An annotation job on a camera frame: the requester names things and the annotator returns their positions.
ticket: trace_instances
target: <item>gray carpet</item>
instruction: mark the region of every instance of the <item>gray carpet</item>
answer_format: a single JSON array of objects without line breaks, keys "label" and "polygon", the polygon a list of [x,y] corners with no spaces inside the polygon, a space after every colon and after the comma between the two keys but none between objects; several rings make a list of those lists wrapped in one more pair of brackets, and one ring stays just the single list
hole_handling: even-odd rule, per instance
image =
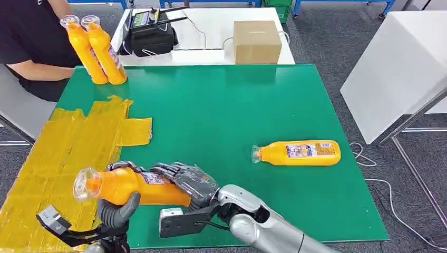
[{"label": "gray carpet", "polygon": [[[157,0],[135,0],[136,7],[157,6]],[[191,4],[191,7],[245,7],[245,4]],[[297,63],[316,64],[327,93],[342,123],[350,142],[363,144],[364,154],[377,162],[377,167],[361,168],[366,178],[387,180],[393,186],[394,208],[398,215],[423,236],[434,236],[444,232],[428,199],[417,185],[413,175],[406,167],[397,149],[392,143],[379,148],[372,144],[366,146],[361,134],[339,92],[343,82],[355,63],[367,47],[369,41],[380,26],[377,15],[384,4],[372,3],[302,3],[300,16],[292,19],[291,15],[284,25],[291,39],[291,51]],[[109,33],[113,31],[120,19],[122,9],[119,5],[75,5],[75,12],[80,16],[98,15],[102,26]],[[423,117],[416,125],[447,125],[445,115],[429,115]],[[10,132],[0,128],[0,140],[11,140]],[[414,135],[402,134],[399,140],[420,174],[437,197],[440,205],[447,212],[447,174],[444,168],[447,158],[445,135],[442,133]],[[0,205],[11,186],[18,169],[26,158],[29,148],[0,148],[2,164],[0,171],[6,177],[0,180]],[[389,195],[386,185],[368,183],[374,201],[387,228],[390,240],[379,242],[353,242],[333,244],[331,247],[342,252],[413,252],[425,248],[419,238],[409,232],[403,225],[390,216]],[[216,249],[178,249],[178,250],[145,250],[145,252],[257,252],[250,247],[216,248]],[[422,250],[418,252],[435,252]]]}]

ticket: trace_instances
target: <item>green table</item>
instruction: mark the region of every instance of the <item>green table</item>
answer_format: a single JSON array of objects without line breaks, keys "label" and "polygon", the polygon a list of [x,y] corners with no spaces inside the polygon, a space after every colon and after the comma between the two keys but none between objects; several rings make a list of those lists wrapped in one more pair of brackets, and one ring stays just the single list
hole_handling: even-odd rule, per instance
[{"label": "green table", "polygon": [[[149,145],[123,148],[122,160],[197,164],[223,186],[237,184],[320,241],[388,240],[370,192],[314,65],[129,67],[124,85],[94,85],[76,69],[57,107],[88,113],[115,94],[134,101],[129,118],[153,117]],[[342,159],[331,167],[251,161],[251,147],[275,141],[329,139]],[[132,248],[242,245],[229,232],[158,236],[159,211],[131,218]]]}]

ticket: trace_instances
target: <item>brown box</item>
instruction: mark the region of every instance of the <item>brown box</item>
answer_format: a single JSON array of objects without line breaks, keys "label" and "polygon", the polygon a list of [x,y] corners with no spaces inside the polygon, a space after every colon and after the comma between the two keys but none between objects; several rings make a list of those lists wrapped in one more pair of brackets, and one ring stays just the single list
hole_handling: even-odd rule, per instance
[{"label": "brown box", "polygon": [[281,39],[274,21],[235,21],[236,64],[277,64]]}]

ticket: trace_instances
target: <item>bottle cap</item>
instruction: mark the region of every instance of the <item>bottle cap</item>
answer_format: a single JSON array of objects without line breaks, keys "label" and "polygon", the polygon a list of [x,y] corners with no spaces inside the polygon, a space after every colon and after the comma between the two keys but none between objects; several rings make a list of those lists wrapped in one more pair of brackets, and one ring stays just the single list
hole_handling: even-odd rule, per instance
[{"label": "bottle cap", "polygon": [[76,15],[67,15],[59,23],[66,29],[75,29],[79,27],[79,18]]},{"label": "bottle cap", "polygon": [[261,148],[253,145],[253,147],[251,148],[251,160],[254,163],[258,163],[261,161]]},{"label": "bottle cap", "polygon": [[81,25],[87,30],[95,30],[100,27],[101,22],[99,18],[95,15],[88,15],[81,19]]},{"label": "bottle cap", "polygon": [[101,174],[93,168],[86,168],[77,174],[73,184],[73,196],[79,202],[96,197],[101,191]]}]

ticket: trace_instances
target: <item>yellow foam pad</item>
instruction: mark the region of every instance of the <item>yellow foam pad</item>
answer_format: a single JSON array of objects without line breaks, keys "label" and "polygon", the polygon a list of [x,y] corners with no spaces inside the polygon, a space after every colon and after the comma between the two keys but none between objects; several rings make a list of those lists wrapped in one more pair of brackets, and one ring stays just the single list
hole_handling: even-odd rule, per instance
[{"label": "yellow foam pad", "polygon": [[99,224],[96,201],[76,202],[72,186],[86,167],[105,170],[121,146],[148,144],[152,119],[127,119],[130,100],[94,101],[90,113],[56,108],[45,124],[0,209],[0,253],[69,252],[71,248],[39,224],[35,215],[54,205],[75,231]]}]

